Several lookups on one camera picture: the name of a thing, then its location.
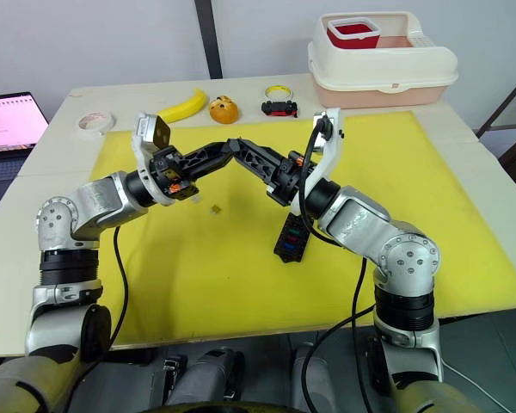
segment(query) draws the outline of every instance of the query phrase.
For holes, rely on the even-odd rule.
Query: laptop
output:
[[[0,200],[47,126],[30,92],[0,95]]]

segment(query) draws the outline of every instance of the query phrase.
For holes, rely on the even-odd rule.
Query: laptop screen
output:
[[[32,148],[47,126],[30,93],[0,96],[0,151]]]

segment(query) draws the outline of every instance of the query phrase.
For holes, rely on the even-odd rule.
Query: robotic arm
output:
[[[321,134],[304,191],[305,207],[318,227],[340,246],[367,257],[374,272],[376,310],[373,370],[402,411],[476,411],[441,383],[439,323],[433,315],[433,277],[439,267],[435,243],[408,223],[391,220],[377,202],[352,187],[326,179],[340,156],[339,109],[314,121]],[[0,411],[57,411],[76,378],[108,350],[111,317],[96,302],[99,236],[147,212],[198,192],[195,181],[234,157],[267,184],[267,194],[299,213],[298,177],[303,157],[283,157],[245,139],[212,143],[187,155],[169,144],[160,117],[138,117],[132,148],[138,170],[116,172],[54,197],[38,212],[40,284],[33,291],[26,356],[0,366]],[[444,405],[449,410],[440,410]]]

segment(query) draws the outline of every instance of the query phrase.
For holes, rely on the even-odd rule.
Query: black cable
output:
[[[366,259],[363,258],[361,263],[361,274],[359,275],[358,285],[355,287],[355,294],[353,295],[352,300],[352,338],[353,338],[353,355],[355,356],[355,366],[357,368],[358,373],[358,382],[359,389],[361,390],[361,397],[363,398],[363,404],[367,409],[367,413],[372,413],[372,407],[369,403],[369,398],[367,397],[367,392],[365,390],[365,384],[363,383],[363,372],[361,371],[361,363],[359,362],[359,351],[358,351],[358,332],[355,325],[355,311],[358,305],[358,295],[359,290],[361,289],[361,284],[363,284],[363,278],[365,275],[365,265]]]
[[[353,294],[353,300],[357,301],[356,297],[359,296],[359,290],[361,288],[361,284],[363,283],[363,279],[365,277],[365,271],[367,268],[367,260],[363,258],[361,261],[361,271],[359,272],[359,279],[357,286],[355,287],[355,292]],[[300,383],[302,385],[302,393],[304,394],[304,399],[306,401],[306,404],[308,404],[308,409],[310,409],[311,413],[318,413],[316,406],[313,404],[313,401],[311,400],[310,391],[308,390],[308,384],[306,382],[306,374],[308,371],[308,365],[310,364],[311,357],[316,352],[316,350],[319,348],[319,346],[327,340],[335,331],[337,331],[339,328],[343,327],[344,325],[348,323],[352,323],[352,325],[355,324],[355,320],[359,317],[364,316],[365,314],[368,314],[372,311],[374,308],[374,305],[371,305],[370,307],[364,309],[363,311],[360,311],[358,313],[355,313],[353,305],[352,305],[352,316],[348,317],[342,321],[340,321],[337,325],[331,327],[327,331],[325,331],[323,334],[319,336],[317,341],[314,343],[314,345],[310,348],[308,353],[306,354],[304,358],[304,362],[302,364],[302,372],[300,374]]]
[[[306,227],[306,229],[322,241],[339,247],[340,245],[337,244],[334,240],[325,237],[324,235],[320,234],[315,230],[313,224],[310,221],[310,217],[308,217],[305,205],[305,184],[306,178],[308,177],[308,170],[310,169],[311,154],[313,153],[313,146],[316,143],[317,136],[319,135],[319,132],[321,132],[322,129],[323,121],[320,119],[317,121],[316,126],[313,128],[313,131],[311,131],[310,140],[308,141],[308,145],[306,146],[304,161],[302,162],[302,169],[300,170],[300,178],[298,180],[298,204],[300,205],[300,216],[302,217],[302,221],[304,222],[304,226]]]
[[[80,386],[80,384],[83,382],[84,379],[94,370],[98,364],[100,364],[107,355],[109,349],[114,343],[114,340],[117,338],[117,335],[119,334],[120,327],[122,326],[122,322],[124,321],[124,316],[126,315],[126,309],[128,308],[128,279],[126,277],[126,271],[124,270],[124,265],[122,264],[122,258],[120,257],[120,251],[119,251],[119,231],[120,227],[117,226],[114,229],[114,235],[113,235],[113,247],[114,247],[114,255],[117,259],[117,264],[119,266],[120,275],[122,276],[122,284],[124,287],[124,298],[122,301],[122,310],[120,310],[120,316],[119,321],[117,322],[117,325],[114,327],[113,334],[111,335],[111,340],[109,340],[108,349],[103,352],[103,354],[95,360],[80,376],[78,376],[77,381],[72,386],[71,394],[69,394],[69,398],[67,399],[67,403],[65,403],[64,407],[64,413],[67,413],[69,411],[69,408],[71,407],[72,398],[75,394],[76,389]]]

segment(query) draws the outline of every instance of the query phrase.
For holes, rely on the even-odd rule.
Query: plastic storage box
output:
[[[366,17],[381,30],[377,47],[340,49],[329,22]],[[437,101],[457,78],[457,57],[435,46],[408,12],[322,15],[308,45],[308,64],[321,104],[327,108],[375,108]]]
[[[327,36],[340,49],[374,49],[380,37],[380,28],[366,17],[329,20]]]

